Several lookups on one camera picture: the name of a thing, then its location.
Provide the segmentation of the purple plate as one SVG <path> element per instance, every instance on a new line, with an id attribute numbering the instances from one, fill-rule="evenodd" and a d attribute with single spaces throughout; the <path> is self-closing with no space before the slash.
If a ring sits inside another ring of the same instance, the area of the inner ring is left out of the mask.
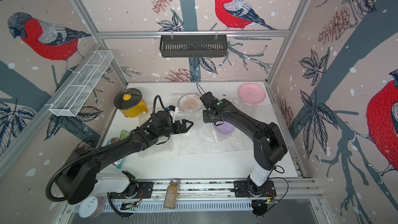
<path id="1" fill-rule="evenodd" d="M 234 131 L 235 126 L 225 121 L 218 121 L 214 123 L 214 129 L 221 134 L 230 134 Z"/>

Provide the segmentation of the clear bubble wrap sheet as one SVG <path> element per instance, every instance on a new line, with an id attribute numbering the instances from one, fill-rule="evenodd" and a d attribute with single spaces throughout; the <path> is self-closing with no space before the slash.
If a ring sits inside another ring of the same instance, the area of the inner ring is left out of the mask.
<path id="1" fill-rule="evenodd" d="M 269 124 L 271 122 L 274 122 L 277 124 L 277 117 L 276 117 L 276 114 L 275 114 L 274 109 L 271 104 L 249 105 L 249 104 L 242 102 L 241 100 L 238 100 L 237 98 L 231 99 L 231 102 L 234 103 L 234 106 L 236 106 L 239 110 L 241 110 L 242 112 L 244 112 L 245 114 L 249 115 L 252 118 L 255 118 L 255 119 L 257 119 L 261 122 L 267 123 L 267 124 Z M 202 111 L 192 113 L 192 114 L 177 113 L 176 120 L 182 120 L 182 119 L 192 121 L 194 124 L 204 123 Z M 174 151 L 177 152 L 177 155 L 178 155 L 178 146 L 179 146 L 180 136 L 181 136 L 181 134 L 172 135 L 170 140 L 167 141 L 165 144 L 154 145 L 145 151 L 140 151 L 138 153 L 138 157 L 139 158 L 147 158 L 147 157 L 153 157 L 156 155 L 169 154 Z"/>
<path id="2" fill-rule="evenodd" d="M 252 150 L 251 140 L 237 128 L 230 134 L 221 134 L 213 124 L 196 123 L 180 136 L 178 155 L 203 155 Z"/>

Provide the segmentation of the pink dinner plate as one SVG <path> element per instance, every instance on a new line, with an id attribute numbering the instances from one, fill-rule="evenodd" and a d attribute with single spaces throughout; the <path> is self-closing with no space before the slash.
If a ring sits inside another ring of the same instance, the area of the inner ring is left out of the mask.
<path id="1" fill-rule="evenodd" d="M 259 104 L 266 98 L 264 89 L 253 83 L 246 83 L 238 88 L 238 96 L 248 104 Z"/>

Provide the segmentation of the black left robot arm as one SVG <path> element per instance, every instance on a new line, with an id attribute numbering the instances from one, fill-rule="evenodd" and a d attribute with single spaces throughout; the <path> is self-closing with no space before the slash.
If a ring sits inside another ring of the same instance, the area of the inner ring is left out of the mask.
<path id="1" fill-rule="evenodd" d="M 96 175 L 102 169 L 119 159 L 148 149 L 161 137 L 187 133 L 192 126 L 192 121 L 173 121 L 169 112 L 159 111 L 132 130 L 125 139 L 88 151 L 79 148 L 50 178 L 45 188 L 46 198 L 52 202 L 79 203 L 93 192 L 97 184 Z"/>

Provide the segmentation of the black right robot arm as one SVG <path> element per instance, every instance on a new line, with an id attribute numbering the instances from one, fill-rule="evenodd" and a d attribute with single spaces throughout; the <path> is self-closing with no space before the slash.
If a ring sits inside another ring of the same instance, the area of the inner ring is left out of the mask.
<path id="1" fill-rule="evenodd" d="M 211 92 L 200 97 L 206 110 L 203 111 L 205 123 L 227 122 L 247 135 L 254 145 L 256 165 L 249 175 L 249 181 L 257 187 L 269 178 L 275 165 L 287 154 L 288 149 L 277 124 L 256 120 L 240 111 L 230 101 L 217 99 Z"/>

